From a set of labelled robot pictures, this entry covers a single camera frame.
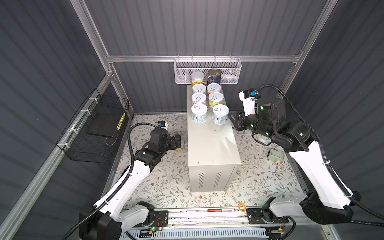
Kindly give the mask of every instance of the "metal basket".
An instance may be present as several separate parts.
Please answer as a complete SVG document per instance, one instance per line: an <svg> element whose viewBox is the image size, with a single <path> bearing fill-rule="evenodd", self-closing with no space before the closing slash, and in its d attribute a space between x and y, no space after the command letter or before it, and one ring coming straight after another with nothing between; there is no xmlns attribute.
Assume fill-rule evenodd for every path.
<svg viewBox="0 0 384 240"><path fill-rule="evenodd" d="M204 73L205 79L207 79L208 71L211 68L221 70L221 84L236 84L239 82L241 66L239 58L231 57L192 56L190 58L175 58L173 62L177 84L191 84L191 74L195 71Z"/></svg>
<svg viewBox="0 0 384 240"><path fill-rule="evenodd" d="M128 110L128 99L99 94L97 98L93 99L89 108L84 110L79 122L73 128L62 133L63 135L66 131L69 131L68 139L65 142L58 141L56 145L65 152L69 159L74 161L98 163L113 161L122 141L122 133L127 127ZM98 114L122 116L123 113L125 113L124 120L113 137L87 134L88 126Z"/></svg>

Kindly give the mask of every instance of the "rubber band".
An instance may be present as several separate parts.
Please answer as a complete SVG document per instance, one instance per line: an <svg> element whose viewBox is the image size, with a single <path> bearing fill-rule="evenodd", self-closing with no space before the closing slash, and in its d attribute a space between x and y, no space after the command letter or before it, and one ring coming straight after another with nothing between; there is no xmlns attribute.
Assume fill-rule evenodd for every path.
<svg viewBox="0 0 384 240"><path fill-rule="evenodd" d="M239 206L238 206L237 208L238 208L238 210L239 210L240 212L246 212L246 211L247 211L247 207L245 206L245 204L239 204Z"/></svg>

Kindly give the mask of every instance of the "white can lid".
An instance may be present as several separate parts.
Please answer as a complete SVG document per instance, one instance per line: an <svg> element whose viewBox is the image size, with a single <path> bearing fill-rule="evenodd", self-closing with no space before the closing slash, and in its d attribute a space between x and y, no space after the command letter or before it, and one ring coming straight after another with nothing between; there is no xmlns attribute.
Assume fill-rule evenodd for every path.
<svg viewBox="0 0 384 240"><path fill-rule="evenodd" d="M207 96L204 93L194 93L192 94L192 101L197 103L203 103L207 99Z"/></svg>
<svg viewBox="0 0 384 240"><path fill-rule="evenodd" d="M214 106L214 108L212 109L213 112L216 114L216 115L227 115L229 113L229 108L227 106L225 106L224 104L217 104L216 106Z"/></svg>
<svg viewBox="0 0 384 240"><path fill-rule="evenodd" d="M203 115L208 111L208 107L202 103L196 103L191 107L192 112L196 115Z"/></svg>
<svg viewBox="0 0 384 240"><path fill-rule="evenodd" d="M217 83L210 83L207 86L207 90L209 92L219 92L221 90L221 86L220 84L217 84Z"/></svg>
<svg viewBox="0 0 384 240"><path fill-rule="evenodd" d="M195 79L195 80L201 80L201 79L204 79L204 73L202 73L202 72L199 72L199 71L196 71L196 72L193 72L192 74L191 74L191 78L192 79Z"/></svg>
<svg viewBox="0 0 384 240"><path fill-rule="evenodd" d="M214 92L209 94L209 99L214 102L220 102L224 99L224 95L222 93Z"/></svg>
<svg viewBox="0 0 384 240"><path fill-rule="evenodd" d="M207 87L204 84L198 83L193 85L192 90L197 93L204 93L207 90Z"/></svg>

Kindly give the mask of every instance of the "can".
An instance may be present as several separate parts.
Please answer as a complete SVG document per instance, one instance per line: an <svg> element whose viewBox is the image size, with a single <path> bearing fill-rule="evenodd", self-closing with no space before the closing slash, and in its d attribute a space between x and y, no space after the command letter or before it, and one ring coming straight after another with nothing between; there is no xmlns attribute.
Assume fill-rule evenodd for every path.
<svg viewBox="0 0 384 240"><path fill-rule="evenodd" d="M193 93L207 93L207 87L204 84L198 83L192 86Z"/></svg>
<svg viewBox="0 0 384 240"><path fill-rule="evenodd" d="M213 109L217 104L222 104L224 100L224 95L222 93L211 93L209 94L209 109Z"/></svg>
<svg viewBox="0 0 384 240"><path fill-rule="evenodd" d="M224 104L217 104L212 109L212 121L217 125L223 125L227 123L229 108Z"/></svg>
<svg viewBox="0 0 384 240"><path fill-rule="evenodd" d="M207 103L207 96L204 93L194 93L192 94L192 105L196 103Z"/></svg>
<svg viewBox="0 0 384 240"><path fill-rule="evenodd" d="M220 84L217 84L217 83L211 83L211 84L208 84L208 86L207 86L208 96L211 93L220 92L220 90L221 90L221 86L220 86Z"/></svg>
<svg viewBox="0 0 384 240"><path fill-rule="evenodd" d="M203 123L207 119L208 108L205 104L196 103L191 107L192 110L192 120L195 123Z"/></svg>
<svg viewBox="0 0 384 240"><path fill-rule="evenodd" d="M217 68L212 68L208 71L207 82L220 84L221 80L221 70Z"/></svg>
<svg viewBox="0 0 384 240"><path fill-rule="evenodd" d="M192 86L195 84L204 84L204 73L196 71L191 74L191 83Z"/></svg>

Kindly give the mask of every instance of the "black wire basket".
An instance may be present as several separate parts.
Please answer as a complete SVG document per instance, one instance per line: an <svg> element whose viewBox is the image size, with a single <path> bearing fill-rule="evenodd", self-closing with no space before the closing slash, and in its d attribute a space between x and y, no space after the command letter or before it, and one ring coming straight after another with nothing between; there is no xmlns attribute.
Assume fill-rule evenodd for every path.
<svg viewBox="0 0 384 240"><path fill-rule="evenodd" d="M87 110L81 110L84 113L73 128L68 129L68 124L56 145L74 161L114 161L129 121L128 110L128 99L99 94ZM67 131L67 141L59 143Z"/></svg>

